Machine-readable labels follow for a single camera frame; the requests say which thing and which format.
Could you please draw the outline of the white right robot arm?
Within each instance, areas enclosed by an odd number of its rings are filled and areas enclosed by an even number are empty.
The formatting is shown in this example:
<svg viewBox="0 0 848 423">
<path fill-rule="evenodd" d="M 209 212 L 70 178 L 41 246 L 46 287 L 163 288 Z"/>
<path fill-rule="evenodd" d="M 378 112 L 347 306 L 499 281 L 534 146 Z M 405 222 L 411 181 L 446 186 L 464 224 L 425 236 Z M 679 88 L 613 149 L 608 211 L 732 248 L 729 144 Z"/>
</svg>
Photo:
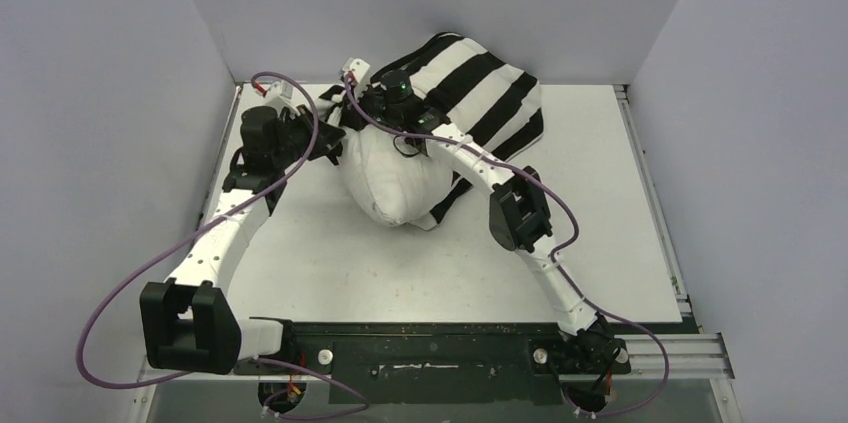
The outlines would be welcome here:
<svg viewBox="0 0 848 423">
<path fill-rule="evenodd" d="M 446 165 L 488 198 L 488 228 L 493 239 L 514 253 L 533 273 L 567 341 L 566 357 L 576 369 L 589 371 L 606 355 L 614 336 L 607 314 L 589 300 L 558 260 L 564 244 L 556 241 L 548 205 L 566 203 L 531 167 L 520 169 L 497 159 L 437 109 L 410 104 L 406 73 L 380 90 L 363 90 L 351 69 L 340 78 L 354 111 L 370 126 L 413 143 L 427 157 Z"/>
</svg>

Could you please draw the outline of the black white striped pillowcase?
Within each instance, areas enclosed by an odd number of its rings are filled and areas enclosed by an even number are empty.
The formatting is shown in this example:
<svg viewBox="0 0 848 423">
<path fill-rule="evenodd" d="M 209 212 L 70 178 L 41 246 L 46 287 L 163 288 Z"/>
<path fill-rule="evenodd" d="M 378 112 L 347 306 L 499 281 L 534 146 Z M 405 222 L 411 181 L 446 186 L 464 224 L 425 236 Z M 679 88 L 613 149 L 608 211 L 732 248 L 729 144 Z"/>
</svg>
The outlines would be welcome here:
<svg viewBox="0 0 848 423">
<path fill-rule="evenodd" d="M 471 38 L 439 33 L 379 70 L 370 84 L 392 70 L 407 72 L 417 96 L 442 111 L 497 159 L 512 159 L 543 135 L 539 80 Z M 453 171 L 453 188 L 431 211 L 438 225 L 471 188 Z"/>
</svg>

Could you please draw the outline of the black metal base rail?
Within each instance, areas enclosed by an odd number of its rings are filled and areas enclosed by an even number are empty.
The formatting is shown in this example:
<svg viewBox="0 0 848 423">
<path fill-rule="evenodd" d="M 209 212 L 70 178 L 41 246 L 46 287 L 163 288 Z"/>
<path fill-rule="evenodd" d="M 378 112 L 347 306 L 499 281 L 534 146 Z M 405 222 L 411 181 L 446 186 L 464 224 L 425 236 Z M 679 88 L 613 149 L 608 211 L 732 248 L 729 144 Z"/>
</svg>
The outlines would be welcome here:
<svg viewBox="0 0 848 423">
<path fill-rule="evenodd" d="M 720 422 L 734 372 L 692 324 L 595 350 L 545 324 L 295 327 L 306 373 L 247 362 L 158 386 L 148 422 Z"/>
</svg>

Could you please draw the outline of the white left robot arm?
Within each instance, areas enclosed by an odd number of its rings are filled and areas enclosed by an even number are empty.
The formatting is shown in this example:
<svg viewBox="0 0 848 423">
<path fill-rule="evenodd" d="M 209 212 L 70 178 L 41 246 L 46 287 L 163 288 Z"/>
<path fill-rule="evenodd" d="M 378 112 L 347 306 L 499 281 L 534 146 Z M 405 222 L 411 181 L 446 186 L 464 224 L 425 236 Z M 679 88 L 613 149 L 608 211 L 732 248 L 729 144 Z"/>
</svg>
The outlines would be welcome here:
<svg viewBox="0 0 848 423">
<path fill-rule="evenodd" d="M 308 161 L 337 156 L 344 130 L 305 107 L 258 106 L 241 116 L 212 227 L 193 238 L 184 260 L 140 294 L 148 364 L 157 369 L 227 374 L 244 360 L 276 373 L 298 362 L 284 320 L 239 316 L 227 291 L 251 240 L 274 213 L 288 177 Z"/>
</svg>

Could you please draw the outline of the white pillow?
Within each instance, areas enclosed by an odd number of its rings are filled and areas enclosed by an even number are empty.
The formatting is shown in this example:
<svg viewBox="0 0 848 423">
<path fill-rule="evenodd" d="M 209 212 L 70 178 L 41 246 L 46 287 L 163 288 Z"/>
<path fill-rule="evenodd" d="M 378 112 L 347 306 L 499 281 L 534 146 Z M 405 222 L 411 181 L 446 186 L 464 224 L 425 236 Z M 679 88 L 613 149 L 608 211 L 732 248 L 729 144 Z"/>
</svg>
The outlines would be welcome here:
<svg viewBox="0 0 848 423">
<path fill-rule="evenodd" d="M 447 165 L 424 155 L 403 156 L 393 135 L 371 125 L 345 130 L 338 171 L 360 209 L 384 227 L 434 229 L 431 211 L 453 188 Z"/>
</svg>

